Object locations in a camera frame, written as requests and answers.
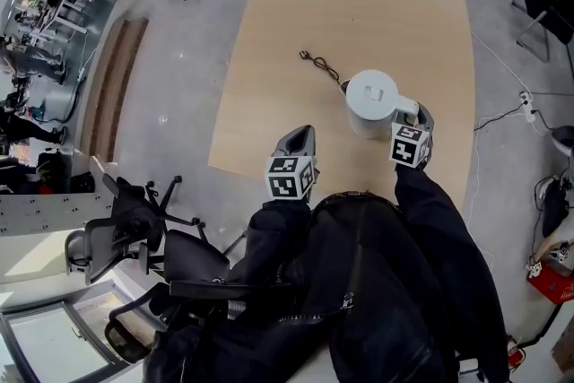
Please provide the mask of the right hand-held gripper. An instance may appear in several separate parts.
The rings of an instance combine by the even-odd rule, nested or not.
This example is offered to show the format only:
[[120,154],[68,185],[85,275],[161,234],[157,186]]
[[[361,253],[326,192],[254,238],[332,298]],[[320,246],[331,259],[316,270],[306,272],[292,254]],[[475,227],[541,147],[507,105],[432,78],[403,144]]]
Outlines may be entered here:
[[434,119],[422,104],[416,116],[397,112],[391,124],[389,159],[396,165],[424,170],[431,159],[433,129]]

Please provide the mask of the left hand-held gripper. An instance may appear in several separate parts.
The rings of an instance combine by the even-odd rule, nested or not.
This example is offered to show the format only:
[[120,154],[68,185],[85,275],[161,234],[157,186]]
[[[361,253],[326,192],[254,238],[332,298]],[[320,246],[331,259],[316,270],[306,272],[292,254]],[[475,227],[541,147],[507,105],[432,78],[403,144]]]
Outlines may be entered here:
[[308,201],[318,175],[316,133],[311,125],[283,136],[265,164],[265,184],[274,200]]

